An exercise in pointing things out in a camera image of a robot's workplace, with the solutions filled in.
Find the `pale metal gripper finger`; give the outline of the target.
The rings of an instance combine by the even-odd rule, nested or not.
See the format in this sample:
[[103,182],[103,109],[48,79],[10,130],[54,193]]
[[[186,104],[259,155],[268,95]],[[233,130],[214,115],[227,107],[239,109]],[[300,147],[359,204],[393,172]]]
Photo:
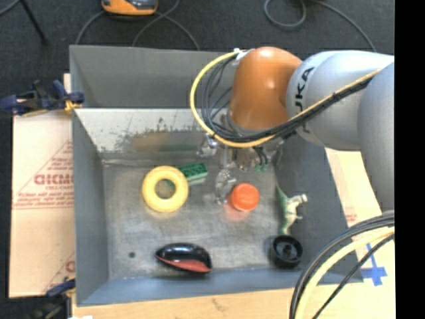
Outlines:
[[219,205],[225,204],[227,202],[227,196],[229,192],[229,184],[218,183],[215,186],[215,202]]
[[228,169],[222,169],[218,174],[218,188],[226,189],[232,188],[236,183],[236,178],[231,174]]

